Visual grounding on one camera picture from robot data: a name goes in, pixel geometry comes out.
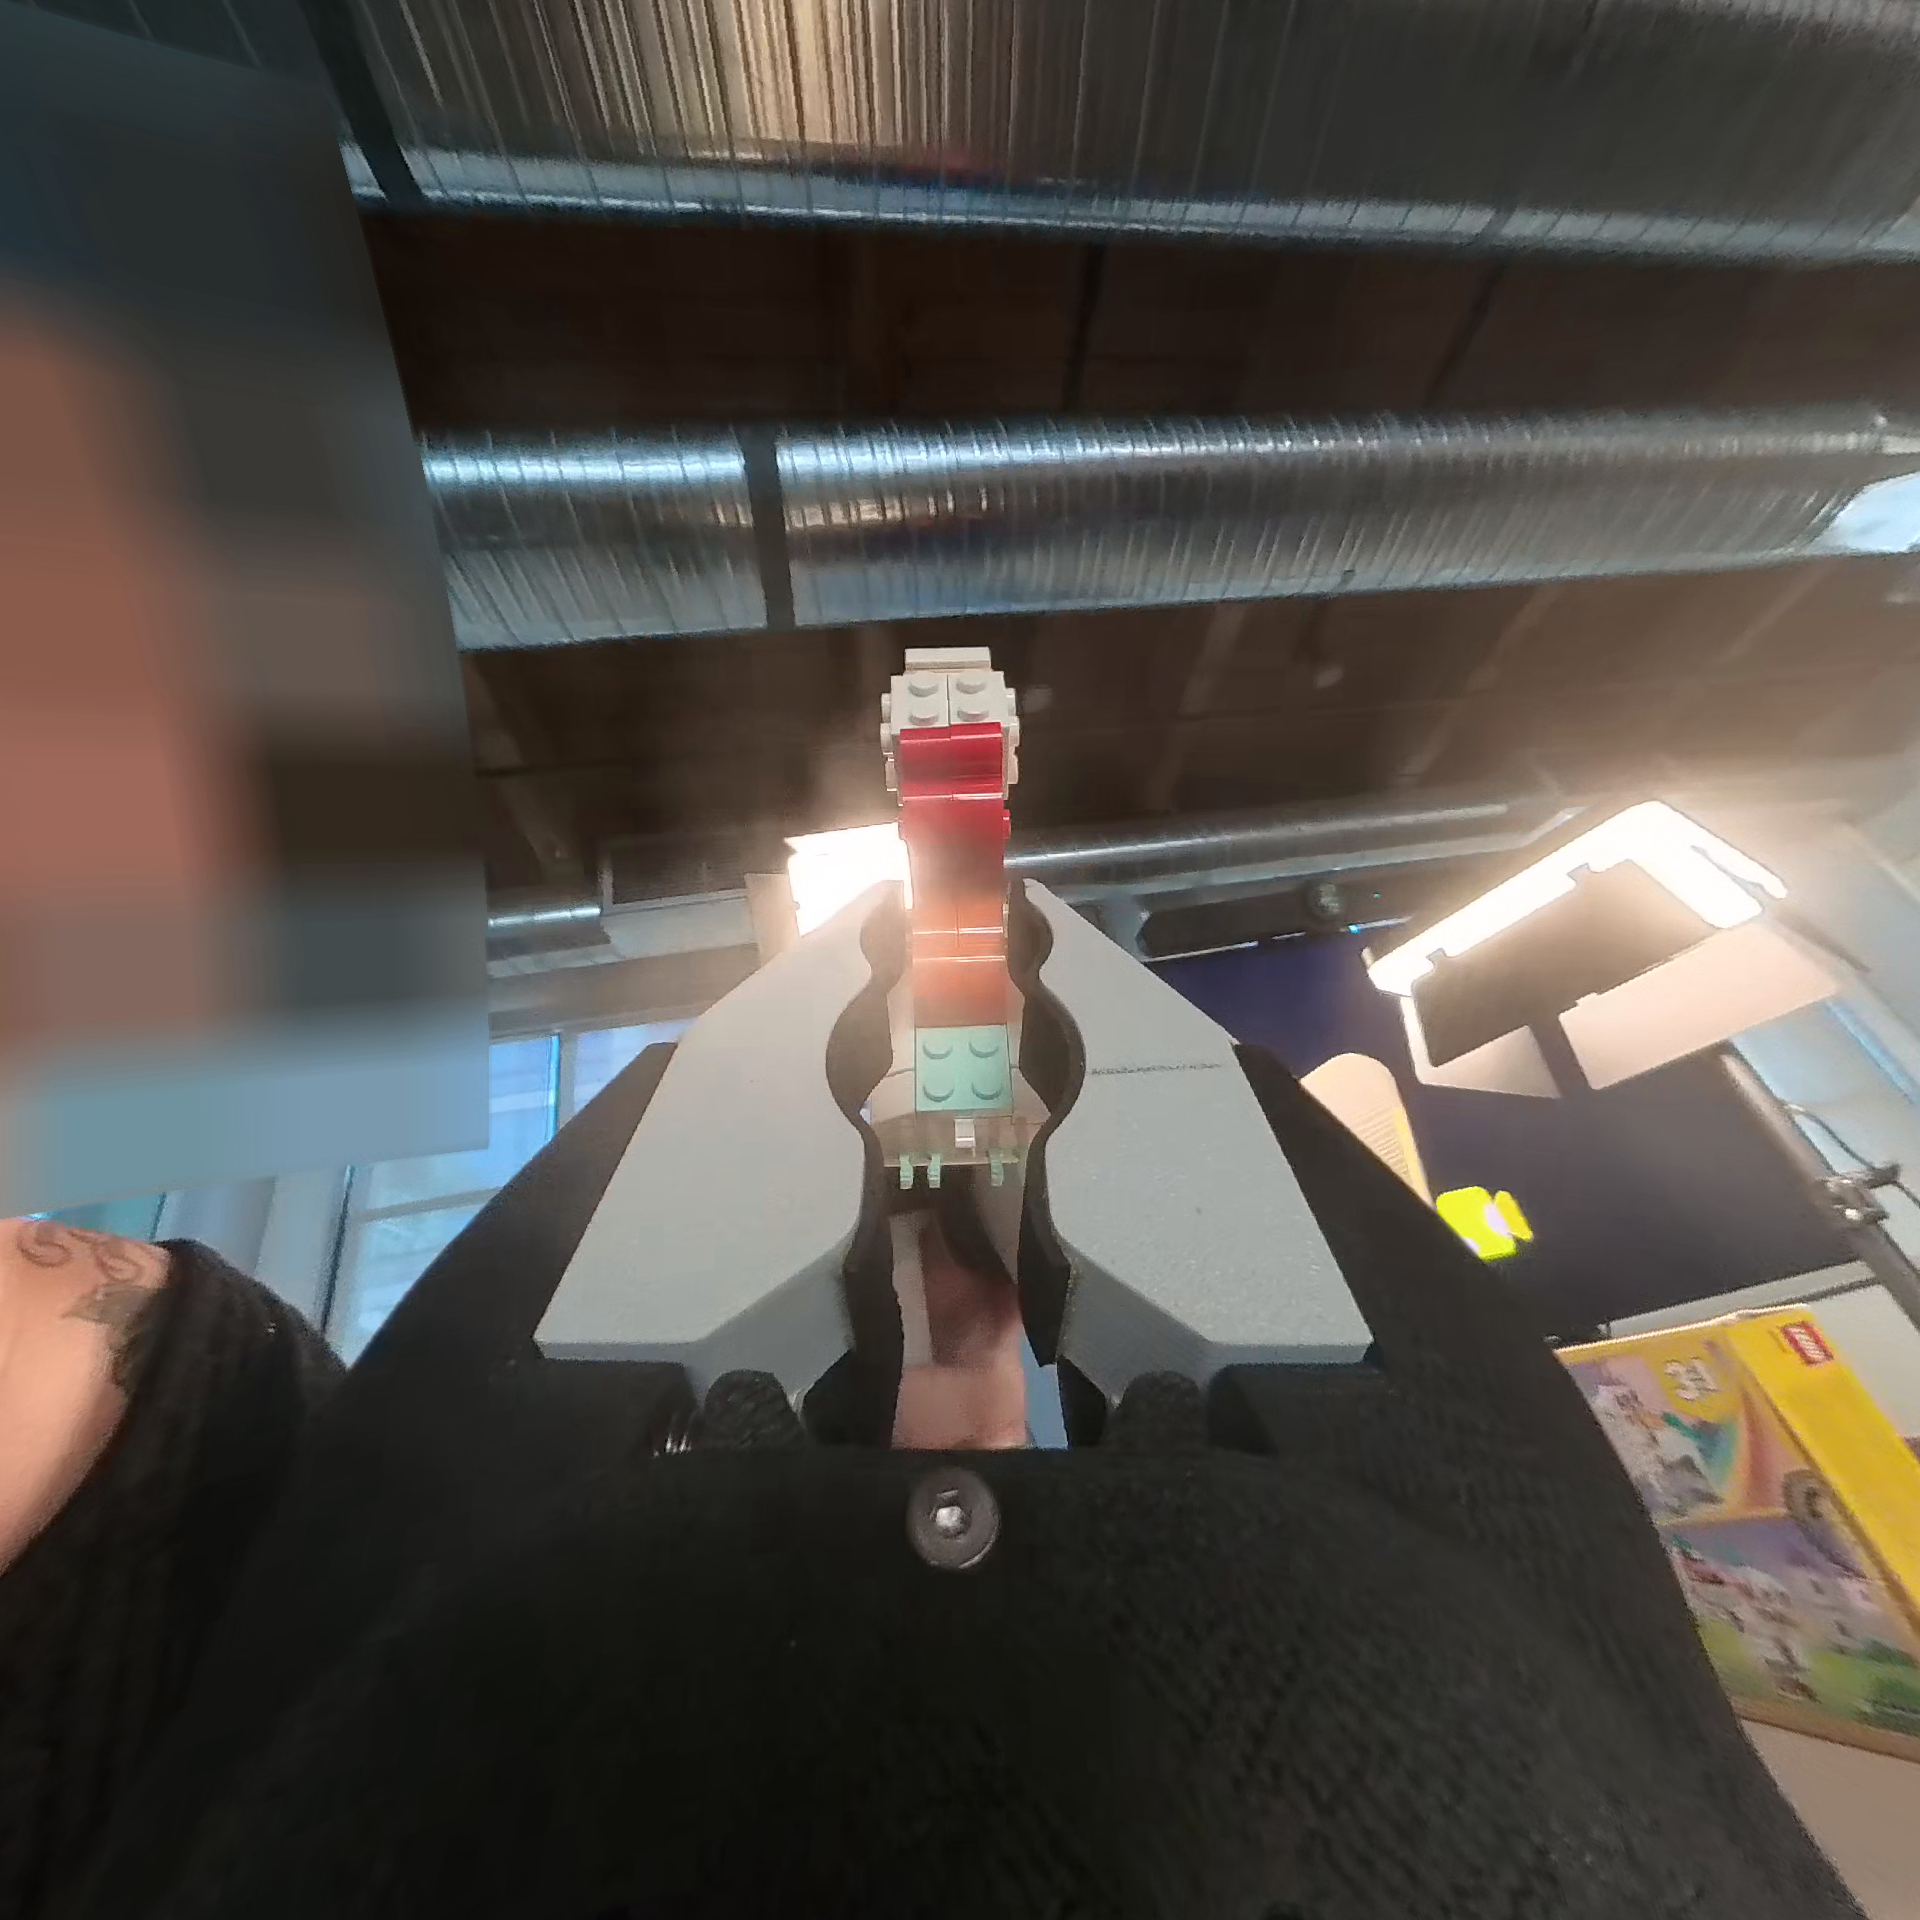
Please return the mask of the colourful lego box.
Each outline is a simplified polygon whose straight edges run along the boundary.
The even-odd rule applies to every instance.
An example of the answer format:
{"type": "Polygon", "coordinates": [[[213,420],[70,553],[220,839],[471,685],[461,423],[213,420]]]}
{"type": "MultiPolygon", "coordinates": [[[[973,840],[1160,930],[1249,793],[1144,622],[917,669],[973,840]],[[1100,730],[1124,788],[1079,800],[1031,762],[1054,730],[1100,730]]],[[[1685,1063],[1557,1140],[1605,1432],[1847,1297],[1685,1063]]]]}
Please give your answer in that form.
{"type": "Polygon", "coordinates": [[[1738,1716],[1919,1761],[1919,1455],[1812,1303],[1557,1352],[1738,1716]]]}

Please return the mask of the black light stand clamp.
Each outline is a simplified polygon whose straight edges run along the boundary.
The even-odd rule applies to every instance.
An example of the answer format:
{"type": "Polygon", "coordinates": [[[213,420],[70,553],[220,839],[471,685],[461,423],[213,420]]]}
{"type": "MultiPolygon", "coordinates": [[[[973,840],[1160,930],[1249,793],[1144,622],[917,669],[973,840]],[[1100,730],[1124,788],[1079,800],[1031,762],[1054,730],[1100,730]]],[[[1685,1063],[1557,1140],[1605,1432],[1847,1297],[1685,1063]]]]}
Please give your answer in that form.
{"type": "Polygon", "coordinates": [[[1787,1105],[1790,1130],[1812,1188],[1836,1217],[1856,1258],[1868,1263],[1905,1317],[1919,1325],[1919,1255],[1896,1235],[1886,1198],[1919,1207],[1902,1163],[1858,1156],[1834,1125],[1804,1102],[1787,1105]]]}

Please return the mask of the studio light panel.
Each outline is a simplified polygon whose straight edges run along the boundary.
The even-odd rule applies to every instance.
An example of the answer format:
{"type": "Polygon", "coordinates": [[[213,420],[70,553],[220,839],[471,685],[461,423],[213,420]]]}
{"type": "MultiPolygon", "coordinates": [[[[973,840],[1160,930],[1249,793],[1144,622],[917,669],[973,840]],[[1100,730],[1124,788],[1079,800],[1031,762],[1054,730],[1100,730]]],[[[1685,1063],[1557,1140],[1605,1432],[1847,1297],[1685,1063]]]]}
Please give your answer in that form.
{"type": "Polygon", "coordinates": [[[1787,879],[1668,801],[1563,839],[1371,955],[1443,1090],[1610,1090],[1841,996],[1858,965],[1787,879]]]}

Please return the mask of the large silver spiral duct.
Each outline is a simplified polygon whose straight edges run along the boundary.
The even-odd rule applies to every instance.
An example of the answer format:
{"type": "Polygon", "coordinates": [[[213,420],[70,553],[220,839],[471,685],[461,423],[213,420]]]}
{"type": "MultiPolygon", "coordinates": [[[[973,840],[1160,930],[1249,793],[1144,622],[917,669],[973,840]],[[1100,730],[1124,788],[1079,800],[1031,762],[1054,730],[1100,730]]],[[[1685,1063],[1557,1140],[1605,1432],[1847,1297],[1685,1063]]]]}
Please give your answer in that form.
{"type": "Polygon", "coordinates": [[[1919,553],[1877,410],[440,437],[467,651],[1919,553]]]}
{"type": "Polygon", "coordinates": [[[426,205],[1919,257],[1916,4],[355,4],[426,205]]]}

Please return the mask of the white and red lego model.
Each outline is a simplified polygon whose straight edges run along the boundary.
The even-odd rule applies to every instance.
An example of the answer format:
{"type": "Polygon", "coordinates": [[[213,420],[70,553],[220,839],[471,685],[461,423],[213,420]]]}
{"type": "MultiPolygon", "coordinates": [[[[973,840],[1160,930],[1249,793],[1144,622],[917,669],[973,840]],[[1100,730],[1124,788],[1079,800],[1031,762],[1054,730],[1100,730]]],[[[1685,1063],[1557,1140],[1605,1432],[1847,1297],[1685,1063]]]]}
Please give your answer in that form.
{"type": "Polygon", "coordinates": [[[984,644],[908,647],[881,699],[881,751],[905,853],[905,961],[870,1125],[900,1191],[1013,1185],[1044,1122],[1019,1067],[1010,958],[1019,692],[984,644]]]}

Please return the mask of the person's black sweater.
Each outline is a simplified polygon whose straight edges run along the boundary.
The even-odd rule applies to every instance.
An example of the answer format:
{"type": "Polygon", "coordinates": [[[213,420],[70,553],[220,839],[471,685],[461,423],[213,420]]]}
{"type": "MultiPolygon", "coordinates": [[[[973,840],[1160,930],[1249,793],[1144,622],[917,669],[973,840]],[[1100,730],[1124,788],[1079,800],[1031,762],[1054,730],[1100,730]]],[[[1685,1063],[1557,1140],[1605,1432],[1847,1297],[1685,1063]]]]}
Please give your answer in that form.
{"type": "Polygon", "coordinates": [[[339,1357],[192,1242],[137,1329],[133,1401],[4,1568],[4,1915],[43,1917],[174,1716],[339,1357]]]}

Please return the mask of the person's tattooed upper chest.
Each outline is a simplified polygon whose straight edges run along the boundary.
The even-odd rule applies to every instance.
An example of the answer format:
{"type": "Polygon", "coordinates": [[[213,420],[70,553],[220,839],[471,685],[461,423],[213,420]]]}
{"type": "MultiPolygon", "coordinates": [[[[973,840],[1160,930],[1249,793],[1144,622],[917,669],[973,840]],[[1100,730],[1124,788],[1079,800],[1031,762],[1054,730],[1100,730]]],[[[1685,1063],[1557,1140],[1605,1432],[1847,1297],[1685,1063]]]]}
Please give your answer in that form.
{"type": "Polygon", "coordinates": [[[4,1568],[106,1453],[133,1401],[137,1329],[168,1282],[156,1242],[4,1219],[4,1568]]]}

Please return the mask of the dark blue backdrop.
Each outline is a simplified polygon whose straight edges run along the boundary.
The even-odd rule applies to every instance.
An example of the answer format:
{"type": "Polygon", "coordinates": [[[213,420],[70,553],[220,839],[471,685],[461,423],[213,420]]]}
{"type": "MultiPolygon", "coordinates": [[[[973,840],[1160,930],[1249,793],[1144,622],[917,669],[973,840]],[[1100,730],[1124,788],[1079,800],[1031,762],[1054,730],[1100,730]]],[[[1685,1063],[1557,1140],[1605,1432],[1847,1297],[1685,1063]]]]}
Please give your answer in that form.
{"type": "Polygon", "coordinates": [[[1337,1055],[1393,1070],[1436,1198],[1509,1193],[1532,1238],[1490,1261],[1560,1338],[1856,1263],[1840,1213],[1713,1055],[1612,1090],[1518,1095],[1421,1083],[1358,936],[1156,958],[1237,1043],[1306,1077],[1337,1055]]]}

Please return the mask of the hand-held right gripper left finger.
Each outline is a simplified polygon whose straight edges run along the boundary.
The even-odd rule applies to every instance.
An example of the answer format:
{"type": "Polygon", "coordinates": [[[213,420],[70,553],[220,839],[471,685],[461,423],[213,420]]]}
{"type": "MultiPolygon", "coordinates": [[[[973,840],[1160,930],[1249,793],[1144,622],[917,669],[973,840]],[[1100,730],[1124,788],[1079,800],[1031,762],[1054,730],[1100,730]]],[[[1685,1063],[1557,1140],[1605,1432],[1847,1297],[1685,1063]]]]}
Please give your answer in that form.
{"type": "Polygon", "coordinates": [[[900,1369],[873,1094],[894,1067],[904,886],[884,879],[673,1049],[544,1308],[541,1353],[900,1369]]]}

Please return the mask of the small yellow object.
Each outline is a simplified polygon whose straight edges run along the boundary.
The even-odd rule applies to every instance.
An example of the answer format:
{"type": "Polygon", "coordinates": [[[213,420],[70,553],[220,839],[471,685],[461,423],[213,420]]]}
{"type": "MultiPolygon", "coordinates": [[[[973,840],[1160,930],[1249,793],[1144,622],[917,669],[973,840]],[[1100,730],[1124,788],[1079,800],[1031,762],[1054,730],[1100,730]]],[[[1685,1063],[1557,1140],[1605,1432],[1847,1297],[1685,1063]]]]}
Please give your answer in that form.
{"type": "Polygon", "coordinates": [[[1512,1191],[1483,1185],[1441,1191],[1436,1213],[1486,1263],[1512,1261],[1533,1244],[1533,1224],[1512,1191]]]}

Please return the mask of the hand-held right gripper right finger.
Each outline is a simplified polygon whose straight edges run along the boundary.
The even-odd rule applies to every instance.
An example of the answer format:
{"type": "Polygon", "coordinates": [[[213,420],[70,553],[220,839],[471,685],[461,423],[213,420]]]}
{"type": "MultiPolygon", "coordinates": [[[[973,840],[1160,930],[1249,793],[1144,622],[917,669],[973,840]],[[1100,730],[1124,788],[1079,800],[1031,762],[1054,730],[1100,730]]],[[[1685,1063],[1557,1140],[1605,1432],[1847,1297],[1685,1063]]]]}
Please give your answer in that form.
{"type": "Polygon", "coordinates": [[[1368,1322],[1237,1060],[1237,1043],[1044,882],[1038,990],[1069,1090],[1034,1151],[1066,1258],[1066,1364],[1359,1363],[1368,1322]]]}

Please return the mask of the bright light panel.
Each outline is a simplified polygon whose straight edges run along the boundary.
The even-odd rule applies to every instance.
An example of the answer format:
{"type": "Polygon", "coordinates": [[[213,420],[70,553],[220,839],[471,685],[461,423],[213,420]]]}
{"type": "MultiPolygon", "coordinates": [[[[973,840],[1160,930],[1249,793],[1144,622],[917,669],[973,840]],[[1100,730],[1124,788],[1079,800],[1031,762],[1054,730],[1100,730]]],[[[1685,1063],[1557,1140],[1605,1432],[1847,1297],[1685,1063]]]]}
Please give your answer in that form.
{"type": "Polygon", "coordinates": [[[782,867],[744,878],[764,961],[831,922],[870,889],[908,882],[905,843],[894,823],[793,835],[786,847],[782,867]]]}

